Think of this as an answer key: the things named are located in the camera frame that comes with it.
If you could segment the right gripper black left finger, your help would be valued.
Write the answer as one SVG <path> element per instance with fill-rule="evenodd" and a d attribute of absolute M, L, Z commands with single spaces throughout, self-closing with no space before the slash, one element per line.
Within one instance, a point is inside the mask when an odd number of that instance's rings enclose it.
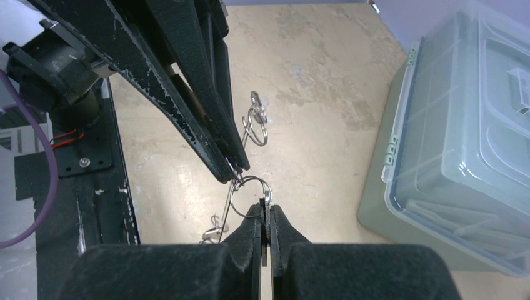
<path fill-rule="evenodd" d="M 259 299 L 261 208 L 248 212 L 220 244 L 92 247 L 57 299 Z"/>

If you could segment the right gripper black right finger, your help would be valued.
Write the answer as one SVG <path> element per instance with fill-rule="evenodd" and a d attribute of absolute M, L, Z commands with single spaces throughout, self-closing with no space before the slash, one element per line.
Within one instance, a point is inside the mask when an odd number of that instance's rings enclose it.
<path fill-rule="evenodd" d="M 318 244 L 271 208 L 274 299 L 460 299 L 440 255 L 417 244 Z"/>

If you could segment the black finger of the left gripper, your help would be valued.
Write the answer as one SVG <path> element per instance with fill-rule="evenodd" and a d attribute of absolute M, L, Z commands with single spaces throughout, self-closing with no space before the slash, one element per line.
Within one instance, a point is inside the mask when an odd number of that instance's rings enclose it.
<path fill-rule="evenodd" d="M 132 84 L 185 140 L 195 137 L 185 123 L 191 113 L 169 78 L 179 68 L 168 63 L 146 1 L 34 1 L 34 5 Z M 210 172 L 222 183 L 238 175 L 238 171 Z"/>
<path fill-rule="evenodd" d="M 195 137 L 186 139 L 212 171 L 250 168 L 234 120 L 228 56 L 229 26 L 221 1 L 146 1 L 166 47 L 169 78 L 184 101 Z"/>

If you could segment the steel perforated key plate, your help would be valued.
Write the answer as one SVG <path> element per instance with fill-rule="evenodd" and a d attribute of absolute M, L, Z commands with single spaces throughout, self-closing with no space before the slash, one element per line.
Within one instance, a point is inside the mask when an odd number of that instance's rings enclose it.
<path fill-rule="evenodd" d="M 264 147 L 268 141 L 267 124 L 269 122 L 263 102 L 259 97 L 257 91 L 251 91 L 250 94 L 251 105 L 247 111 L 247 115 L 242 117 L 244 132 L 242 134 L 242 144 L 246 145 L 248 141 L 252 141 L 259 147 Z M 273 199 L 273 192 L 271 186 L 265 180 L 256 176 L 237 175 L 236 179 L 229 184 L 229 191 L 227 193 L 226 202 L 221 216 L 212 215 L 211 223 L 213 227 L 203 233 L 202 239 L 199 241 L 200 245 L 219 244 L 224 233 L 228 232 L 227 218 L 230 211 L 234 211 L 238 216 L 244 219 L 252 218 L 249 214 L 239 212 L 233 203 L 234 195 L 249 181 L 258 181 L 262 186 L 264 200 L 267 205 L 270 205 Z"/>

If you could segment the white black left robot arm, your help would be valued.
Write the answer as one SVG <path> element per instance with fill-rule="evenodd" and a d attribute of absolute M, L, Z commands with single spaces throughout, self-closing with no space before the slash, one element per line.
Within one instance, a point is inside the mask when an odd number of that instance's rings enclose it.
<path fill-rule="evenodd" d="M 228 34 L 221 1 L 2 1 L 1 69 L 68 131 L 99 122 L 96 84 L 120 74 L 226 183 L 250 167 Z"/>

